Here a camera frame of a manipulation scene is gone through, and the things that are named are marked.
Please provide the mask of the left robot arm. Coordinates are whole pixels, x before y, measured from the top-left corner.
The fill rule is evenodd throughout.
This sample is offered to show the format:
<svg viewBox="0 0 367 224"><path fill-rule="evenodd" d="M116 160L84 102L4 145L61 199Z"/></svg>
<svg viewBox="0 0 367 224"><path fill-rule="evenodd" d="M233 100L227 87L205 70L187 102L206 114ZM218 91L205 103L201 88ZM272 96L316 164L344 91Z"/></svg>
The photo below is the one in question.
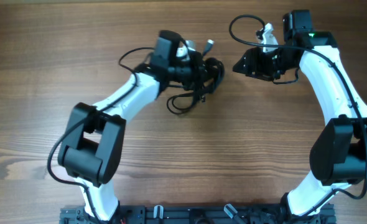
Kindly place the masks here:
<svg viewBox="0 0 367 224"><path fill-rule="evenodd" d="M85 204L76 215L77 223L124 223L112 178L118 169L126 126L167 88L185 90L186 107L175 105L179 95L167 100L176 115L189 112L206 94L213 93L225 75L223 64L206 58L214 42L208 40L203 52L194 43L171 30L161 30L145 59L128 68L128 81L109 97L93 104L76 104L65 132L51 149L71 180L80 188Z"/></svg>

